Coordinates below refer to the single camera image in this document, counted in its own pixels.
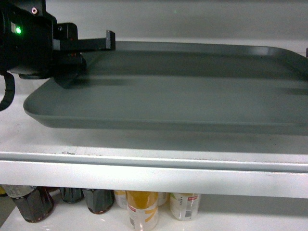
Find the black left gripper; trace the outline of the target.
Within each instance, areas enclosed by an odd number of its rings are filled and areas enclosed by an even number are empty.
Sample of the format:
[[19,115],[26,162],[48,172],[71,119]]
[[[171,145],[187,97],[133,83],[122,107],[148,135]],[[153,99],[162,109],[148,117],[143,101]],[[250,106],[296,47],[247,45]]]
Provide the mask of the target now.
[[82,54],[73,51],[113,51],[115,35],[107,30],[105,38],[66,39],[44,0],[2,0],[0,72],[24,78],[52,76],[65,89],[87,67]]

